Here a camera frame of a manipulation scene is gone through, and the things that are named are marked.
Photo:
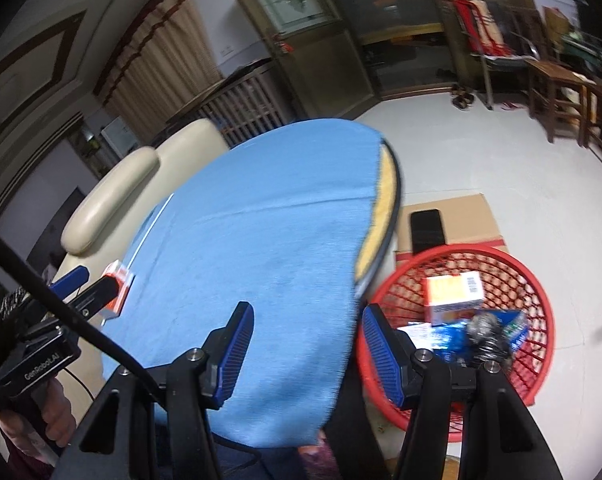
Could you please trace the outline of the person's left hand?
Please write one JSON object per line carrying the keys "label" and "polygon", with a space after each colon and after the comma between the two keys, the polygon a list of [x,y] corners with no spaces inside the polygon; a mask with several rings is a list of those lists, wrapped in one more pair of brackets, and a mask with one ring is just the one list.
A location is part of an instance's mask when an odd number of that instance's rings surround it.
{"label": "person's left hand", "polygon": [[[76,420],[72,415],[71,402],[63,391],[61,382],[56,378],[48,380],[43,401],[38,404],[42,419],[46,424],[45,434],[48,439],[60,448],[64,448],[72,439]],[[31,431],[26,428],[25,418],[12,411],[0,413],[0,429],[14,446],[25,455],[35,458],[40,462],[51,465],[49,454],[42,454],[42,449],[36,439],[30,436]]]}

